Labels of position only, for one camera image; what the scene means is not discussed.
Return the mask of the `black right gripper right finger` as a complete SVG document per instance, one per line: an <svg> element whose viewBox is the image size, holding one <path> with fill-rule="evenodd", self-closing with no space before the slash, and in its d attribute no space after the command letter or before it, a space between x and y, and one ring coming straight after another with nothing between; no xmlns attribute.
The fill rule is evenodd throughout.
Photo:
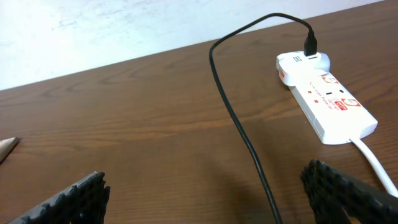
<svg viewBox="0 0 398 224"><path fill-rule="evenodd" d="M397 224L397 198L328 164L311 160L300 179L316 223Z"/></svg>

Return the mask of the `Galaxy S25 Ultra smartphone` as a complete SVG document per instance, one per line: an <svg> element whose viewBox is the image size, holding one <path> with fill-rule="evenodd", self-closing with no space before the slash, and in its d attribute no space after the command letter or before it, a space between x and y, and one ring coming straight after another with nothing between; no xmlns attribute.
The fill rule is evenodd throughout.
<svg viewBox="0 0 398 224"><path fill-rule="evenodd" d="M19 144L20 139L17 137L1 140L0 163L2 164L12 150Z"/></svg>

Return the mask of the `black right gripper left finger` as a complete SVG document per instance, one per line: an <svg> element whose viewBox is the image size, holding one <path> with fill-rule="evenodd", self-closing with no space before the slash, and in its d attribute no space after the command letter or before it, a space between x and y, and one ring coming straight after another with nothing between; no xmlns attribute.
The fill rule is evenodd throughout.
<svg viewBox="0 0 398 224"><path fill-rule="evenodd" d="M93 172L10 222L103 224L110 195L104 176Z"/></svg>

